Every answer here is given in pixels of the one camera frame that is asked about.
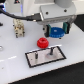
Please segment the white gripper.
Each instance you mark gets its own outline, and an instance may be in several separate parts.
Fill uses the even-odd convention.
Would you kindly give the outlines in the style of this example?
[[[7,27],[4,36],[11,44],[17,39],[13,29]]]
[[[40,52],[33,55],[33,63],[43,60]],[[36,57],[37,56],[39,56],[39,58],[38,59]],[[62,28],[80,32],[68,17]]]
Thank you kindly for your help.
[[[45,37],[49,37],[51,33],[51,26],[49,24],[59,22],[64,22],[63,30],[65,34],[69,34],[71,24],[67,21],[75,15],[75,5],[72,4],[69,8],[62,8],[56,4],[42,5],[40,13],[42,18],[40,24],[46,25]]]

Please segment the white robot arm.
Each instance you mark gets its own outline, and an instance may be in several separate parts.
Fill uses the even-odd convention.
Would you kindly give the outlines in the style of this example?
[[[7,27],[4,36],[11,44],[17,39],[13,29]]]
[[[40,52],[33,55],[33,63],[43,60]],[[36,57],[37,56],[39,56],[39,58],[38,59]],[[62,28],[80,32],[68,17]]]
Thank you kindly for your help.
[[[70,31],[76,18],[72,0],[21,0],[24,16],[39,13],[38,23],[45,29],[45,36],[60,38]]]

